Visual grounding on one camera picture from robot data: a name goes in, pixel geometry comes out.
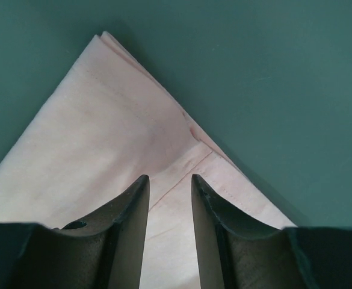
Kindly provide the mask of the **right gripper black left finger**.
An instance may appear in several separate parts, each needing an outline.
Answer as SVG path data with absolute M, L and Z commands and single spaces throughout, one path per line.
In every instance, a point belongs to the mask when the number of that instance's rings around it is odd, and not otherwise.
M 0 223 L 0 288 L 138 288 L 150 182 L 65 227 Z

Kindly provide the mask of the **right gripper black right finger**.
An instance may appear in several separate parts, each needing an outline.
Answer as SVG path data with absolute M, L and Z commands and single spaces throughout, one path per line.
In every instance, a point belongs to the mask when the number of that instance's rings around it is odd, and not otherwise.
M 352 288 L 352 228 L 276 229 L 200 175 L 191 203 L 202 288 Z

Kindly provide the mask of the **salmon pink t shirt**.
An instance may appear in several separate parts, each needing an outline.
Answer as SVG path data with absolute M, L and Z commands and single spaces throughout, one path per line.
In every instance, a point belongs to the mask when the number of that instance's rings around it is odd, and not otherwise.
M 141 288 L 199 288 L 191 177 L 275 228 L 292 222 L 108 32 L 0 163 L 0 222 L 59 227 L 150 178 Z

